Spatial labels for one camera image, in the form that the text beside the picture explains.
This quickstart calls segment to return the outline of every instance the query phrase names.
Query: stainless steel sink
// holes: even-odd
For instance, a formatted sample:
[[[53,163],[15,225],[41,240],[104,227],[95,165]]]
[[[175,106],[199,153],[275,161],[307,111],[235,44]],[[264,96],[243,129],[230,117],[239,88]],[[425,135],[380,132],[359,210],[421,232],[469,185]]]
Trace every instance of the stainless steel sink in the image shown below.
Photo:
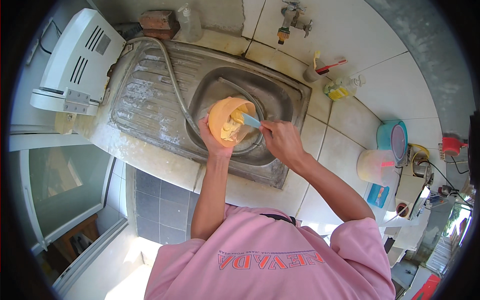
[[[208,108],[228,96],[243,97],[219,78],[247,91],[262,106],[265,120],[286,120],[299,129],[307,111],[311,90],[276,71],[256,63],[210,49],[176,42],[164,42],[182,95],[195,121]],[[121,87],[116,89],[109,123],[121,131],[173,153],[205,162],[208,156],[201,138],[186,122],[175,97],[165,59],[150,42],[135,45]],[[235,147],[242,150],[258,142],[252,129]],[[233,156],[229,172],[281,189],[288,168],[272,156],[262,139],[252,151]]]

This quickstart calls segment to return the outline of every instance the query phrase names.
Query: person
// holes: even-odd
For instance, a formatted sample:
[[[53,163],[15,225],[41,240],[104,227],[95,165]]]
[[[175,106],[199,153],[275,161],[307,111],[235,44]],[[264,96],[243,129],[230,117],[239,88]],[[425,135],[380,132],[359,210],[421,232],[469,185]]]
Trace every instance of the person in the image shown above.
[[[375,216],[353,188],[303,149],[290,122],[262,121],[268,150],[307,180],[344,221],[330,246],[272,208],[225,204],[232,148],[199,121],[208,149],[191,239],[159,248],[145,290],[159,299],[394,299]]]

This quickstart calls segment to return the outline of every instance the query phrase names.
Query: gray hose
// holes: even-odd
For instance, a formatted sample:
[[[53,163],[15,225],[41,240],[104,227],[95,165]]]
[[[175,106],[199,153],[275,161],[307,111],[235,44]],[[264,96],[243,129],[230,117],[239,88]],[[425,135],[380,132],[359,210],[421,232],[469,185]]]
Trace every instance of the gray hose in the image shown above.
[[[169,73],[170,78],[172,80],[173,90],[175,91],[175,95],[177,95],[177,101],[180,104],[181,111],[182,111],[183,115],[185,116],[185,119],[187,120],[188,124],[193,128],[193,131],[198,136],[200,136],[200,130],[198,129],[198,126],[195,123],[195,121],[193,121],[192,116],[190,115],[190,113],[187,110],[187,107],[185,106],[185,101],[183,100],[183,97],[180,93],[180,87],[179,87],[179,84],[177,82],[177,78],[175,77],[172,62],[170,61],[170,56],[167,53],[167,49],[165,48],[165,45],[163,45],[163,43],[160,40],[158,40],[154,37],[149,37],[149,36],[141,36],[141,37],[133,38],[133,39],[127,41],[127,44],[133,44],[133,43],[139,42],[139,41],[151,41],[151,42],[154,42],[154,43],[156,43],[157,45],[160,46],[160,49],[162,50],[163,56],[165,58],[165,63],[167,64],[168,73]],[[226,80],[222,77],[219,77],[218,81],[230,85],[231,87],[236,89],[238,92],[240,92],[242,95],[244,95],[250,102],[252,102],[255,105],[255,108],[258,112],[258,116],[259,116],[260,120],[263,120],[264,112],[263,112],[262,106],[247,91],[245,91],[244,89],[242,89],[238,85],[234,84],[233,82],[230,82],[230,81],[228,81],[228,80]],[[247,149],[240,150],[240,151],[234,151],[232,155],[233,156],[239,156],[239,155],[243,155],[243,154],[246,154],[247,152],[252,151],[262,141],[262,138],[263,138],[263,135],[262,135],[262,133],[260,133],[258,135],[257,140],[252,145],[250,145]]]
[[[185,101],[183,100],[183,97],[180,93],[180,87],[177,82],[177,78],[175,77],[172,62],[170,61],[170,56],[168,56],[167,49],[165,48],[163,43],[160,42],[160,40],[154,37],[149,37],[149,36],[141,36],[141,37],[133,38],[129,40],[127,44],[132,44],[138,41],[151,41],[160,46],[160,49],[162,50],[162,53],[163,53],[163,57],[165,58],[165,63],[167,64],[168,73],[170,74],[170,78],[172,79],[173,90],[175,91],[175,95],[177,95],[177,101],[180,104],[180,109],[183,115],[185,116],[185,119],[187,120],[188,124],[193,128],[193,131],[195,131],[195,133],[198,136],[200,136],[200,130],[198,129],[198,126],[195,123],[195,121],[193,121],[192,116],[188,113],[187,107],[185,106]]]

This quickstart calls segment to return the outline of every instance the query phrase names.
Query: right hand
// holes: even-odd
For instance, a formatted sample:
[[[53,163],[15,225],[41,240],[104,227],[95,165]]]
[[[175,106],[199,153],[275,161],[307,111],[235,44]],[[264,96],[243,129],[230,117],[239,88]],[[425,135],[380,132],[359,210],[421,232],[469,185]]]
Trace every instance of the right hand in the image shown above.
[[[264,135],[268,150],[298,173],[309,154],[303,149],[297,127],[291,122],[281,120],[261,121],[261,124],[259,130]]]

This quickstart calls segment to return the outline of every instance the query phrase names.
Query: soap dispenser bottle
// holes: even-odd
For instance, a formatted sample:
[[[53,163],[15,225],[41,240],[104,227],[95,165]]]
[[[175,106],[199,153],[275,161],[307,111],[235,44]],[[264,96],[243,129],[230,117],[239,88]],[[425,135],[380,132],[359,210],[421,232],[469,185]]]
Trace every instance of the soap dispenser bottle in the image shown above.
[[[364,85],[366,82],[365,76],[359,75],[358,78],[351,79],[350,77],[337,78],[331,81],[324,87],[324,93],[333,101],[346,99],[355,96],[357,87]]]
[[[193,43],[201,39],[203,32],[198,13],[191,10],[188,3],[180,7],[178,11],[182,12],[182,15],[179,16],[179,23],[185,40],[188,43]]]

